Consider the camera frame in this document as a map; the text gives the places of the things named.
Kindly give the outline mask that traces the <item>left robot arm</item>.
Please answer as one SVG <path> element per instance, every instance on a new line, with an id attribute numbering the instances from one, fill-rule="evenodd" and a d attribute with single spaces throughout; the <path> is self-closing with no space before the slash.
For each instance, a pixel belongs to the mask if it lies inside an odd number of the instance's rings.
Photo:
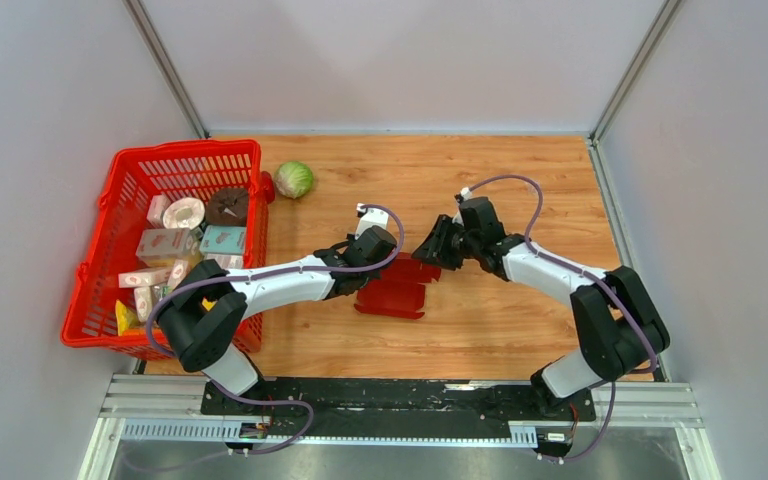
<path id="1" fill-rule="evenodd" d="M 165 336 L 163 353 L 185 371 L 206 375 L 239 413 L 254 414 L 266 390 L 257 368 L 233 343 L 241 323 L 278 307 L 355 294 L 393 262 L 403 240 L 372 226 L 281 265 L 226 270 L 214 260 L 202 261 L 154 307 L 147 326 Z"/>

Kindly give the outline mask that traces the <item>red plastic basket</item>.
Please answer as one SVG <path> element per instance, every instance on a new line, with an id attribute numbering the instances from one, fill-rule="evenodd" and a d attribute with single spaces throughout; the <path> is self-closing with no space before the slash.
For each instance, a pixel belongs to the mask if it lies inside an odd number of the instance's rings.
<path id="1" fill-rule="evenodd" d="M 144 334 L 118 334 L 115 304 L 133 302 L 132 294 L 119 287 L 118 276 L 142 265 L 136 250 L 149 226 L 146 214 L 153 196 L 207 200 L 223 187 L 249 191 L 243 266 L 260 268 L 266 261 L 269 213 L 258 142 L 187 140 L 118 152 L 97 201 L 99 214 L 91 242 L 76 270 L 60 333 L 62 343 L 104 348 L 146 361 L 163 359 Z"/>

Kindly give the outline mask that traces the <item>red pepper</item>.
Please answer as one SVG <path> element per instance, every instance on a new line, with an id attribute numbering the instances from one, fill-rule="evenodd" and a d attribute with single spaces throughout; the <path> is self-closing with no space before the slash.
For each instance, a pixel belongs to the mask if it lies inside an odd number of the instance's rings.
<path id="1" fill-rule="evenodd" d="M 268 204 L 272 204 L 276 199 L 276 189 L 272 175 L 268 171 L 262 171 L 260 173 L 260 182 L 265 201 Z"/>

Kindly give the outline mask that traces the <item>orange yellow snack bag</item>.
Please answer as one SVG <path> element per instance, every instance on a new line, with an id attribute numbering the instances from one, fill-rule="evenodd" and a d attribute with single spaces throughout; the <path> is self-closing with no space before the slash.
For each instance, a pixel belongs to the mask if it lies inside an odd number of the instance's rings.
<path id="1" fill-rule="evenodd" d="M 117 300 L 114 313 L 116 317 L 117 334 L 122 336 L 136 335 L 142 328 L 142 323 L 135 310 Z"/>

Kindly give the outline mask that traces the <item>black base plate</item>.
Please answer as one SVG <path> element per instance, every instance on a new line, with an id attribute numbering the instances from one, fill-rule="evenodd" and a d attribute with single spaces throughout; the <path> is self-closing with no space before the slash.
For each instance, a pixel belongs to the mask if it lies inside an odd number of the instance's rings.
<path id="1" fill-rule="evenodd" d="M 528 383 L 476 384 L 466 380 L 277 377 L 262 380 L 246 405 L 205 386 L 201 413 L 261 416 L 274 435 L 292 434 L 307 411 L 298 405 L 267 407 L 267 400 L 303 401 L 314 411 L 309 436 L 406 439 L 502 439 L 516 421 L 590 422 L 596 413 L 589 393 L 541 408 Z"/>

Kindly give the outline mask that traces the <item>pink tape roll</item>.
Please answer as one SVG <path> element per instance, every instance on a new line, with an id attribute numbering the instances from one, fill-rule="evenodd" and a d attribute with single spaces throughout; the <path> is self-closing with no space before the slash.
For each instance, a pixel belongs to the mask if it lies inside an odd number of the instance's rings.
<path id="1" fill-rule="evenodd" d="M 185 197 L 171 203 L 163 212 L 162 224 L 166 229 L 201 228 L 205 221 L 205 204 L 202 200 Z"/>

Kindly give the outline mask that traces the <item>red paper box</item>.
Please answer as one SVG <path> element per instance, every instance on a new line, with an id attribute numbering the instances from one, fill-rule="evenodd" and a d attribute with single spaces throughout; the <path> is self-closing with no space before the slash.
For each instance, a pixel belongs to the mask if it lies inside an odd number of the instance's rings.
<path id="1" fill-rule="evenodd" d="M 426 286 L 442 269 L 400 253 L 393 263 L 357 292 L 354 309 L 362 314 L 418 320 L 425 315 Z"/>

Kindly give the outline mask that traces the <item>green cabbage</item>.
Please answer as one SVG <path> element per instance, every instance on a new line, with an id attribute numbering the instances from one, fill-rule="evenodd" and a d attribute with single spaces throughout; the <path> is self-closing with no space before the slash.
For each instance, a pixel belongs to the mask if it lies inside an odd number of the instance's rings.
<path id="1" fill-rule="evenodd" d="M 308 165 L 299 161 L 281 164 L 273 174 L 276 190 L 284 197 L 298 199 L 308 194 L 315 185 L 315 176 Z"/>

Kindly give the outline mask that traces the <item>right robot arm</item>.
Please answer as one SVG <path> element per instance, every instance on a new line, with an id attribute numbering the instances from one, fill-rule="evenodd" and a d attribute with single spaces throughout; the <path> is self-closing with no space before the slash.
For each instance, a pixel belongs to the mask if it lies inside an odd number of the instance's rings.
<path id="1" fill-rule="evenodd" d="M 572 396 L 653 363 L 670 335 L 638 273 L 581 265 L 509 233 L 486 197 L 463 200 L 456 216 L 441 215 L 413 258 L 455 271 L 475 260 L 503 281 L 534 288 L 570 308 L 578 347 L 531 377 L 530 404 L 558 417 Z"/>

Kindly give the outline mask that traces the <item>brown round cake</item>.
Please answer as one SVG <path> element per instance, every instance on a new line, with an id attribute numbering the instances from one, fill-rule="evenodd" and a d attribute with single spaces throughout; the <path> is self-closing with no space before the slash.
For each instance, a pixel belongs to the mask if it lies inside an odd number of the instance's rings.
<path id="1" fill-rule="evenodd" d="M 245 227 L 250 195 L 246 188 L 225 187 L 214 193 L 205 206 L 209 225 Z"/>

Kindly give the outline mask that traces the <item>teal box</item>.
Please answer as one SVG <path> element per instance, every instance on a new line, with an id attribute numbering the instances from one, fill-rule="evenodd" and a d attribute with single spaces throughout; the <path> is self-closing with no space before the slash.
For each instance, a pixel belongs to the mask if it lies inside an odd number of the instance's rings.
<path id="1" fill-rule="evenodd" d="M 200 242 L 203 255 L 238 255 L 245 252 L 247 228 L 240 226 L 208 225 Z"/>

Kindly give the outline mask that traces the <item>pink box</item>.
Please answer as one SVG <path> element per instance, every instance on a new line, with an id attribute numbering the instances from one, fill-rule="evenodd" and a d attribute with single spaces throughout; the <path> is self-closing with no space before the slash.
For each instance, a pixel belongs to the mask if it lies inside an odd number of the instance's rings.
<path id="1" fill-rule="evenodd" d="M 146 264 L 200 254 L 198 240 L 187 228 L 144 230 L 135 253 Z"/>

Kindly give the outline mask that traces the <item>aluminium frame rail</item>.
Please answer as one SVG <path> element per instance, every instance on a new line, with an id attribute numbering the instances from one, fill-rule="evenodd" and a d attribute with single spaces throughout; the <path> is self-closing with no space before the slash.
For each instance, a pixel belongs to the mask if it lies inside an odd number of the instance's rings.
<path id="1" fill-rule="evenodd" d="M 665 460 L 690 479 L 720 471 L 690 386 L 622 382 L 550 414 L 529 407 L 525 381 L 283 377 L 264 382 L 281 405 L 248 406 L 196 376 L 115 375 L 79 475 L 105 479 L 125 441 L 331 447 L 510 448 L 530 453 L 594 436 L 600 461 Z"/>

